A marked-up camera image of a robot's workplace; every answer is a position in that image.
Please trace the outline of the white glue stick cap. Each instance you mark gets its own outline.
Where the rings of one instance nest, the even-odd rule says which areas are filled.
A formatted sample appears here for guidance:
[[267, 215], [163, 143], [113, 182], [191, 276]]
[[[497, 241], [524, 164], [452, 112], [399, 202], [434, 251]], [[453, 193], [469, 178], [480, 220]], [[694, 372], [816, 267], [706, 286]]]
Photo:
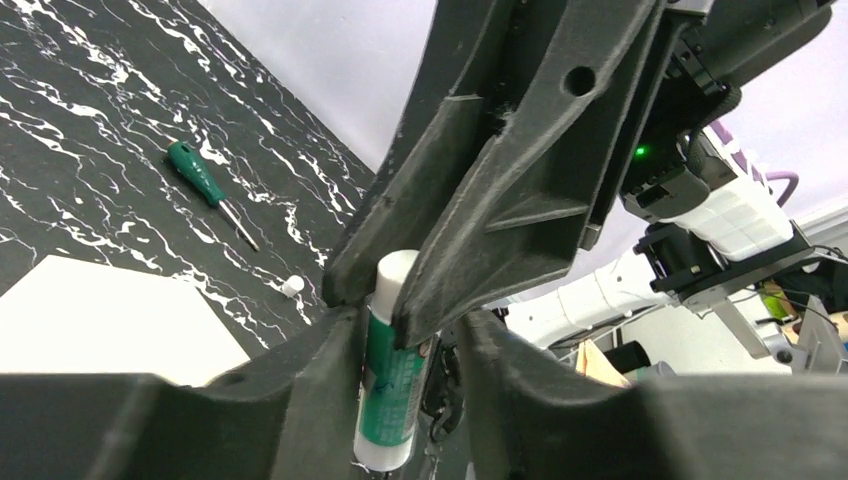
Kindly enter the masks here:
[[287, 298], [293, 298], [305, 288], [305, 281], [299, 275], [291, 275], [280, 287], [280, 291]]

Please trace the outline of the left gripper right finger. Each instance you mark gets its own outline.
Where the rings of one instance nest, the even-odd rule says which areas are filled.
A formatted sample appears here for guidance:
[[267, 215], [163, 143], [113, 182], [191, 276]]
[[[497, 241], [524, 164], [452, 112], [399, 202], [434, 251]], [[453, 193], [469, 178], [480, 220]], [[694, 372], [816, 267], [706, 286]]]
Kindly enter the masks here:
[[847, 379], [580, 375], [488, 311], [458, 325], [480, 479], [843, 479]]

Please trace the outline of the white envelope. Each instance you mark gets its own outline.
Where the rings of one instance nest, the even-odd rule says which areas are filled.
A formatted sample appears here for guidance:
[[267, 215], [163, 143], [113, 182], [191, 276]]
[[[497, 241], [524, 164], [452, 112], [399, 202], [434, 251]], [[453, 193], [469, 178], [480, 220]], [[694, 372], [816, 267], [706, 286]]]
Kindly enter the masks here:
[[204, 386], [249, 359], [180, 280], [50, 255], [1, 297], [1, 371], [153, 373]]

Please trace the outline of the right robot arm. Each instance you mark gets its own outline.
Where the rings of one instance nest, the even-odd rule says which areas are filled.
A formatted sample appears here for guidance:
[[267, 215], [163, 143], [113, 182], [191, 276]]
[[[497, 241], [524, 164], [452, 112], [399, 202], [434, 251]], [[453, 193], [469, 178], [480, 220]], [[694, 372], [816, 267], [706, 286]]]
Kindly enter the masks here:
[[616, 200], [648, 224], [640, 274], [564, 302], [694, 310], [811, 250], [767, 189], [707, 142], [742, 86], [829, 23], [828, 1], [440, 1], [395, 139], [328, 262], [322, 297], [417, 259], [389, 317], [411, 346], [565, 276]]

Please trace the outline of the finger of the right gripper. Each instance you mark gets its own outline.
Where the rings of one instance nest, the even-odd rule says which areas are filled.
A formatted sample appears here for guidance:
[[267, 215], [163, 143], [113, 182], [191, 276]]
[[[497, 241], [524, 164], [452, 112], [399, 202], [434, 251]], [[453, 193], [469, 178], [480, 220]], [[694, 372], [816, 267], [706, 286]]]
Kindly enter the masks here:
[[388, 152], [328, 261], [322, 298], [354, 305], [378, 261], [421, 250], [485, 143], [506, 128], [564, 1], [439, 1]]
[[664, 1], [567, 4], [517, 111], [428, 235], [392, 315], [399, 348], [564, 276], [582, 247], [656, 42]]

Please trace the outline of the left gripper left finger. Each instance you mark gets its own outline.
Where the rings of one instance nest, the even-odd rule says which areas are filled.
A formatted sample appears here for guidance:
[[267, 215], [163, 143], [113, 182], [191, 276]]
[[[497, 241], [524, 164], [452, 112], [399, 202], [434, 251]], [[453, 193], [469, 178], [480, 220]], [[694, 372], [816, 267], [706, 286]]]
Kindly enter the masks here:
[[354, 307], [207, 387], [150, 374], [1, 379], [5, 479], [345, 479], [365, 326]]

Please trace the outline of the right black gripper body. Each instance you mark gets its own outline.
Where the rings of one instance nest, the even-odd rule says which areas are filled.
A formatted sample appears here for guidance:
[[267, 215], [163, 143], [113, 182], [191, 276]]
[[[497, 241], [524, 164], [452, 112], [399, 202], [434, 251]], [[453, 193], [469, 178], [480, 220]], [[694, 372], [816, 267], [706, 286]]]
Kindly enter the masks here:
[[762, 177], [708, 152], [704, 131], [735, 109], [742, 87], [815, 38], [827, 1], [670, 1], [659, 24], [614, 161], [590, 220], [621, 201], [634, 216], [672, 224], [718, 251], [766, 251], [793, 227]]

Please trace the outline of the white green glue stick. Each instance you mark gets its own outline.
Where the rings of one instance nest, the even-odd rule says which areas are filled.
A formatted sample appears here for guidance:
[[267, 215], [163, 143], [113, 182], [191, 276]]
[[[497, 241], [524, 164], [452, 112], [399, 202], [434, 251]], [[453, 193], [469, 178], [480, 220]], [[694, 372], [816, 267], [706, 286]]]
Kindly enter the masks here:
[[397, 349], [391, 318], [417, 256], [416, 250], [399, 250], [377, 264], [353, 446], [358, 463], [371, 471], [400, 468], [409, 459], [414, 443], [431, 343]]

